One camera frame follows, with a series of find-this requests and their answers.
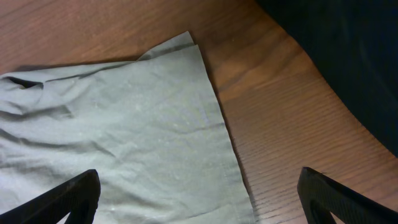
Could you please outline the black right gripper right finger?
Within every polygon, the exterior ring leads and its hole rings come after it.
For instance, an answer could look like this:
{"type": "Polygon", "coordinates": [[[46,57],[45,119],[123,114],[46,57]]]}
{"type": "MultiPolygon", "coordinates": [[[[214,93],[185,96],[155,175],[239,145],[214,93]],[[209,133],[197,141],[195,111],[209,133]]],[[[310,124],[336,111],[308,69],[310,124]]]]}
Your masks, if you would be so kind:
{"type": "Polygon", "coordinates": [[[308,223],[397,224],[397,212],[310,168],[303,167],[297,184],[308,223]]]}

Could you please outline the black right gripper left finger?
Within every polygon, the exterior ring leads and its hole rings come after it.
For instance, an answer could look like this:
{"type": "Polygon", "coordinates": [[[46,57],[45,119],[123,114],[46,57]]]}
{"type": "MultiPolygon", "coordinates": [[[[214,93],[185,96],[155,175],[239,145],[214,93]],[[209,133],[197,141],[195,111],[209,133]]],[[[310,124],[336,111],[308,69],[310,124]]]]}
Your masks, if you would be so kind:
{"type": "Polygon", "coordinates": [[[1,215],[1,223],[92,224],[101,186],[96,170],[89,169],[48,192],[1,215]]]}

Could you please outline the khaki shorts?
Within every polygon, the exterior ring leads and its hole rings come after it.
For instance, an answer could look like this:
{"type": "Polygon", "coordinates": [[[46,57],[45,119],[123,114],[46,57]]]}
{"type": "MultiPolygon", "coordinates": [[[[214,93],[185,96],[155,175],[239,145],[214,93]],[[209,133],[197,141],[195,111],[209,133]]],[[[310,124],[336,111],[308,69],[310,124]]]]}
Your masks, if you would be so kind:
{"type": "Polygon", "coordinates": [[[1,76],[1,211],[88,170],[95,223],[254,223],[199,47],[1,76]]]}

